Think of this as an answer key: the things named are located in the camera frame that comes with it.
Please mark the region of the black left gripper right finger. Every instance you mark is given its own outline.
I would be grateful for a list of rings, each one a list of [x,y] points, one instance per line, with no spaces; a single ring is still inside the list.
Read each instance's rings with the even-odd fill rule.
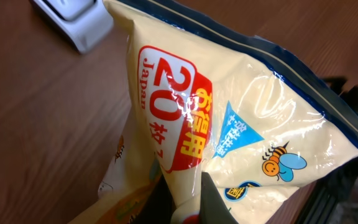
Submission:
[[[200,222],[201,224],[237,224],[207,172],[201,173]]]

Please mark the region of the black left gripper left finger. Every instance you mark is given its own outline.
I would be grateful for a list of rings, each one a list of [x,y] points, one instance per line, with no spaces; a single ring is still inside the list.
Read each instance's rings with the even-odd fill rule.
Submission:
[[[164,177],[161,177],[135,218],[135,224],[170,224],[173,198]]]

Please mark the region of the cream snack bag blue edges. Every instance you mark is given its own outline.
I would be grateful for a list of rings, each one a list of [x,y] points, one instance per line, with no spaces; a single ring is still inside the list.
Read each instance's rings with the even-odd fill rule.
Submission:
[[[358,157],[349,120],[289,51],[175,1],[105,1],[127,34],[131,110],[100,199],[75,223],[135,223],[164,177],[170,223],[201,223],[207,172],[237,223]]]

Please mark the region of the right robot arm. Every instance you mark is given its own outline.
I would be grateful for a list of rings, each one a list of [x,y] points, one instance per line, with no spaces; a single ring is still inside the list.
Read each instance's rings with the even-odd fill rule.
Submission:
[[[358,152],[358,85],[344,90],[344,77],[327,77],[324,81],[334,107],[350,122],[342,127]],[[358,223],[358,157],[317,181],[296,222]]]

